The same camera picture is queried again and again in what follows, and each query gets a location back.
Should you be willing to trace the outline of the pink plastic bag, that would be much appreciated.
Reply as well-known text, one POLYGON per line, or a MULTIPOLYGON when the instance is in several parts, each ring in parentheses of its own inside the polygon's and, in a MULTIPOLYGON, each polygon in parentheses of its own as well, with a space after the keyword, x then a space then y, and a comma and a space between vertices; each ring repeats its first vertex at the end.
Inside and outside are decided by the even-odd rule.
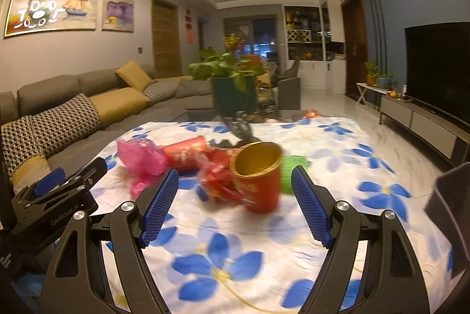
POLYGON ((117 155, 131 176, 129 192, 133 199, 153 186, 169 168, 163 147, 147 138, 117 141, 117 155))

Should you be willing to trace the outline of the red gold paper cup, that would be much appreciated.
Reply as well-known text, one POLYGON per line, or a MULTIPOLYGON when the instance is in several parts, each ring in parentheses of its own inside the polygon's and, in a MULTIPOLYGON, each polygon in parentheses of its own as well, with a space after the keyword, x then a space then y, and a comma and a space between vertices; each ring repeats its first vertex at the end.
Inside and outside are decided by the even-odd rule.
POLYGON ((237 149, 230 159, 234 186, 246 208, 268 214, 278 205, 281 194, 283 150, 274 142, 258 141, 237 149))

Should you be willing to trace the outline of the grey trash bin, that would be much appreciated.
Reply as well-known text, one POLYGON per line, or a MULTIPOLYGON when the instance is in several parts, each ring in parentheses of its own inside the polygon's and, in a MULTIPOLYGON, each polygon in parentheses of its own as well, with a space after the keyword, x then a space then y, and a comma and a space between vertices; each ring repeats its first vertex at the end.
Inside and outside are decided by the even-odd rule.
POLYGON ((424 211, 452 245, 452 277, 469 267, 469 162, 440 175, 424 211))

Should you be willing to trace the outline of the houndstooth patterned cushion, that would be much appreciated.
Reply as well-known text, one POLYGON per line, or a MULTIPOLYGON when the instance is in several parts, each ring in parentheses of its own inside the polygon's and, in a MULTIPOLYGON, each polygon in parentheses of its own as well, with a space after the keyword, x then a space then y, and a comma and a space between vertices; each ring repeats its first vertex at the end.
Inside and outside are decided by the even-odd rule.
POLYGON ((3 154, 10 177, 34 157, 49 158, 94 133, 100 117, 84 94, 59 106, 23 116, 1 127, 3 154))

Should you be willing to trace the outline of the yellow seat cushion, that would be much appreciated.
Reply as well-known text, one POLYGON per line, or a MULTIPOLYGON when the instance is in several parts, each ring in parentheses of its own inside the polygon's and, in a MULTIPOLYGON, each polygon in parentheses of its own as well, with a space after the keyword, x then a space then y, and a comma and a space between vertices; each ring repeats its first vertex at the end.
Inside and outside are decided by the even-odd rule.
POLYGON ((131 88, 111 90, 89 98, 99 117, 100 126, 108 127, 147 108, 146 96, 131 88))

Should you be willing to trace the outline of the grey sectional sofa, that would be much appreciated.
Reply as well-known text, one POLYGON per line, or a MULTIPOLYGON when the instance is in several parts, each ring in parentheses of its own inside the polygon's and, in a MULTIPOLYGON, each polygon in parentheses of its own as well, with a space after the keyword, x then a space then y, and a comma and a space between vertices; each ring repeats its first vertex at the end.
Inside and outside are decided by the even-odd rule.
POLYGON ((15 193, 52 170, 81 170, 105 146, 148 122, 215 118, 212 86, 189 76, 160 78, 151 65, 142 91, 115 69, 59 75, 1 93, 1 154, 15 193))

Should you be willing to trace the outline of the tv cabinet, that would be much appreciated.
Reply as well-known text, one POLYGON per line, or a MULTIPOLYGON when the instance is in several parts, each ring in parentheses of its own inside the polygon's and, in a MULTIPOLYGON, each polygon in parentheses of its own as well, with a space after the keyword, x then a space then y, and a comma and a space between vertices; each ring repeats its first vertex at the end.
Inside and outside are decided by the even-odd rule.
POLYGON ((427 111, 404 101, 383 95, 380 101, 380 119, 388 117, 426 142, 451 165, 469 162, 469 132, 427 111))

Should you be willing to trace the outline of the yellow back pillow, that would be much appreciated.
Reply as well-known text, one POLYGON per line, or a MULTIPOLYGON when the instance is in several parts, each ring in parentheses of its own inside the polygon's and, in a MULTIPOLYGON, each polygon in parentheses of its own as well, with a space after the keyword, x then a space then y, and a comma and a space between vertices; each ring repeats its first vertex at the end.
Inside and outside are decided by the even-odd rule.
POLYGON ((119 67, 115 71, 115 74, 121 78, 125 84, 139 92, 144 91, 153 82, 153 79, 134 60, 119 67))

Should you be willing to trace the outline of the red crumpled snack wrapper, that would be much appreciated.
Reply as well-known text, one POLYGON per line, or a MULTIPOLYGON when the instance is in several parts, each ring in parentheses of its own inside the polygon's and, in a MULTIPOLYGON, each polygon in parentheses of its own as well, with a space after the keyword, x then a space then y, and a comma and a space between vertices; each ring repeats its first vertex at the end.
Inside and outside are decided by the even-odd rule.
POLYGON ((230 168, 233 149, 210 148, 196 155, 198 181, 210 199, 248 205, 251 201, 235 184, 230 168))

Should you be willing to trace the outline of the grey throw pillow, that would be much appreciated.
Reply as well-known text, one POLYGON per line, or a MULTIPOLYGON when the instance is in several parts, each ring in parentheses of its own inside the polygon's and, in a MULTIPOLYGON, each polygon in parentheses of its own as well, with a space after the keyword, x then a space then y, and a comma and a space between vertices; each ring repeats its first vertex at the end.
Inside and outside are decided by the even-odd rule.
POLYGON ((181 99, 193 96, 208 96, 212 94, 213 87, 209 80, 183 79, 178 84, 175 97, 181 99))

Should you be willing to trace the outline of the wooden door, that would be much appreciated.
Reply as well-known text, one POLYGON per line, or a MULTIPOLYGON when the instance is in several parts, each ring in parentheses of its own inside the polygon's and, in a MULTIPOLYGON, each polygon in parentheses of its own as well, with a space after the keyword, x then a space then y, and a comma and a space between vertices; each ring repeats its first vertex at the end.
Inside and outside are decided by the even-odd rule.
POLYGON ((157 77, 182 75, 176 4, 165 0, 151 0, 151 33, 157 77))

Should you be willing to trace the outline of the sailboat painting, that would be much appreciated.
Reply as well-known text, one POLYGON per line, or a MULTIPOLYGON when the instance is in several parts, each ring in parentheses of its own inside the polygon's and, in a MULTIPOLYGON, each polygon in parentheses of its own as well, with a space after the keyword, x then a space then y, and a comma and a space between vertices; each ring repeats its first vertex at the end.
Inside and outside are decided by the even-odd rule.
POLYGON ((4 37, 97 27, 99 0, 11 0, 4 37))

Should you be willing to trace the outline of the purple abstract painting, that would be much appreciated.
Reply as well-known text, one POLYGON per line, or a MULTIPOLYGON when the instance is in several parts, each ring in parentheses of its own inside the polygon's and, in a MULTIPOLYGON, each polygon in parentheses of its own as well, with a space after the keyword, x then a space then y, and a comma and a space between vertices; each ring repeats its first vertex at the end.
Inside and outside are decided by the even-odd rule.
POLYGON ((103 0, 102 29, 111 32, 134 32, 135 0, 103 0))

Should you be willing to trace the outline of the small potted plant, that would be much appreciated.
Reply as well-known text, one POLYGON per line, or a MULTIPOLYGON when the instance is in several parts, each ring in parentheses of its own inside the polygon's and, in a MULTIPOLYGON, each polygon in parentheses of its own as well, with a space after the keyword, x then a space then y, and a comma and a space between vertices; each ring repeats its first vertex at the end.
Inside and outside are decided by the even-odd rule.
POLYGON ((377 78, 379 77, 379 66, 372 61, 367 61, 366 66, 366 85, 376 86, 377 78))

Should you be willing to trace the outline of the black television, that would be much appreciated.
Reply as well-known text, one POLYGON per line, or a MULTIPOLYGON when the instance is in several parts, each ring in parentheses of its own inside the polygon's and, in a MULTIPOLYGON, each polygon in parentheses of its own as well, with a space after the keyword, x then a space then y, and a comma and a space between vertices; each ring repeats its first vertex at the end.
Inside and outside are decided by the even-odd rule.
POLYGON ((469 124, 469 23, 407 27, 409 98, 469 124))

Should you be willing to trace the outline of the green potted plant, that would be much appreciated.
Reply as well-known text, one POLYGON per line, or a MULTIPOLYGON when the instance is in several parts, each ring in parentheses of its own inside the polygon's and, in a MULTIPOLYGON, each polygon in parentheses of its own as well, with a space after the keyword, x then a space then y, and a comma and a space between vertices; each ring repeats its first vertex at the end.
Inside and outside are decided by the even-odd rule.
POLYGON ((247 56, 237 59, 230 52, 217 54, 212 49, 201 51, 200 59, 191 63, 188 71, 193 80, 210 81, 214 108, 221 117, 253 114, 257 108, 258 77, 267 73, 247 56))

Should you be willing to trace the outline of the display shelf cabinet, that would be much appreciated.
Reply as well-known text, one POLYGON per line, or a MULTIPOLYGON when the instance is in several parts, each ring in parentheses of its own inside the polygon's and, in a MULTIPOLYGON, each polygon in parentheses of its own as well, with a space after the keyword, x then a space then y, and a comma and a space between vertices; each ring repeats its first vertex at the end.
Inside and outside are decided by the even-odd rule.
POLYGON ((284 15, 290 60, 344 59, 344 43, 332 38, 327 3, 321 7, 285 6, 284 15))

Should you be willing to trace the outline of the dark brown door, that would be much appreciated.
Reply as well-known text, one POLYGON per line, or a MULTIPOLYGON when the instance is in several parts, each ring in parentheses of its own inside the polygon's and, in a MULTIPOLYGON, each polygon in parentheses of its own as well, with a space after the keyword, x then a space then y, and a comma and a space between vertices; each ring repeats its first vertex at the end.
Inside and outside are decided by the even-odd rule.
POLYGON ((346 55, 346 95, 358 100, 356 83, 366 81, 367 37, 362 0, 346 0, 342 4, 346 55))

